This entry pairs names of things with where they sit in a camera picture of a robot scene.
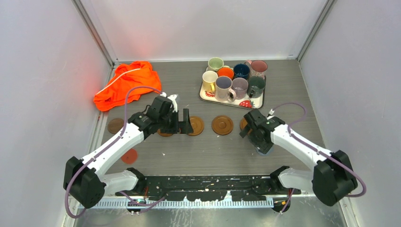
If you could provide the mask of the wooden coaster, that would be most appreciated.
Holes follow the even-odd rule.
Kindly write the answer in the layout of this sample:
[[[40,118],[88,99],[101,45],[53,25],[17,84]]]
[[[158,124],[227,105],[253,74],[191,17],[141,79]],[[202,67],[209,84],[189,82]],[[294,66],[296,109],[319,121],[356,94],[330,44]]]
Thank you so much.
[[[124,120],[122,118],[114,118],[108,123],[107,130],[111,134],[116,134],[123,128],[123,126]]]
[[[242,129],[244,126],[249,126],[248,125],[248,122],[247,122],[247,120],[245,119],[245,118],[243,118],[241,121],[240,121],[240,129]]]
[[[163,133],[161,130],[158,130],[157,133],[162,137],[170,137],[173,135],[172,133]]]
[[[212,120],[211,127],[217,135],[224,136],[232,132],[234,123],[230,117],[226,115],[219,115]]]
[[[188,133],[189,136],[198,136],[203,132],[203,130],[204,130],[204,122],[200,117],[191,116],[190,117],[190,123],[191,123],[192,129],[193,129],[193,132],[192,133]]]

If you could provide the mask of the blue coaster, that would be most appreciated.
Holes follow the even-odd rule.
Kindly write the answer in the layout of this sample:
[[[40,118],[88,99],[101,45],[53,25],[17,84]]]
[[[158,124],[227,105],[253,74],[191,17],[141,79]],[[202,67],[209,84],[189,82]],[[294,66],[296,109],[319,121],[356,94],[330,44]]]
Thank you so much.
[[[261,156],[267,156],[268,154],[270,154],[272,151],[274,150],[274,147],[269,147],[269,148],[260,148],[260,147],[256,147],[255,151],[261,155]]]

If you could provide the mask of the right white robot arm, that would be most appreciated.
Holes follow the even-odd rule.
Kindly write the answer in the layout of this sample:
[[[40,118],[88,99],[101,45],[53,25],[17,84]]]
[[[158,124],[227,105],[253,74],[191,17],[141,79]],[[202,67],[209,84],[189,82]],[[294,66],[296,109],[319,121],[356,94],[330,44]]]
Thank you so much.
[[[362,182],[353,171],[348,155],[322,148],[296,133],[273,111],[263,115],[251,110],[244,115],[246,125],[240,136],[247,137],[255,150],[267,155],[273,146],[279,146],[303,162],[307,171],[282,166],[270,174],[270,187],[275,193],[287,189],[312,192],[320,202],[333,206],[344,197],[352,197],[352,191]]]

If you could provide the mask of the red coaster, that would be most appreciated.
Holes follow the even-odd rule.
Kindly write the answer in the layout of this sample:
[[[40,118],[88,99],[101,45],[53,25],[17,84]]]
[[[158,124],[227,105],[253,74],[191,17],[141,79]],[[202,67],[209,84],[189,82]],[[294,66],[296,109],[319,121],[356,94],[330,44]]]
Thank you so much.
[[[121,161],[125,164],[132,165],[138,158],[138,153],[135,149],[129,149],[124,155],[121,157]]]

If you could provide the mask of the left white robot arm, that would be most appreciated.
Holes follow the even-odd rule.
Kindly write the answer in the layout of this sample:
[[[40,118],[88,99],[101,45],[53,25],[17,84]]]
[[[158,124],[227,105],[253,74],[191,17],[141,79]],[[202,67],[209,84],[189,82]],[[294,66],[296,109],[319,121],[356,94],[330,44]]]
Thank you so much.
[[[160,131],[167,134],[193,133],[189,109],[179,120],[177,95],[157,96],[144,112],[134,113],[111,139],[81,159],[73,156],[66,162],[63,188],[84,208],[97,205],[105,195],[130,191],[140,195],[145,182],[131,169],[107,174],[109,168],[127,151]]]

